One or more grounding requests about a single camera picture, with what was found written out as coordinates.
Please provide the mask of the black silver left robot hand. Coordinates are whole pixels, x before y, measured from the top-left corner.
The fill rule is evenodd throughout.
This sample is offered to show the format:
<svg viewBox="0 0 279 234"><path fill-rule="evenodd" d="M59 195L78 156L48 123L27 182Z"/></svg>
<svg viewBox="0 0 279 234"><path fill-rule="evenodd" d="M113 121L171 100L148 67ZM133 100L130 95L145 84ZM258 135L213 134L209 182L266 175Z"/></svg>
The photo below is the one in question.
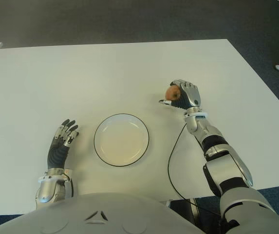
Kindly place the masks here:
<svg viewBox="0 0 279 234"><path fill-rule="evenodd" d="M79 135L75 120L65 120L56 130L47 155L48 170L52 168L64 169L70 147Z"/></svg>

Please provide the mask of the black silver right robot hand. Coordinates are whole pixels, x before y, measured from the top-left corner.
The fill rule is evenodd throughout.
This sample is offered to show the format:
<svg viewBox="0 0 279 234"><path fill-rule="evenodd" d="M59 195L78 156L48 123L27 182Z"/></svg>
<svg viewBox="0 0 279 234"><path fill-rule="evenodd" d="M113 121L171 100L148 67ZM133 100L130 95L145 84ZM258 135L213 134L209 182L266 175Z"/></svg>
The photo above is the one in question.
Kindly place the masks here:
<svg viewBox="0 0 279 234"><path fill-rule="evenodd" d="M196 85L177 79L170 83L166 90L165 99L159 100L159 103L187 110L200 107L201 97Z"/></svg>

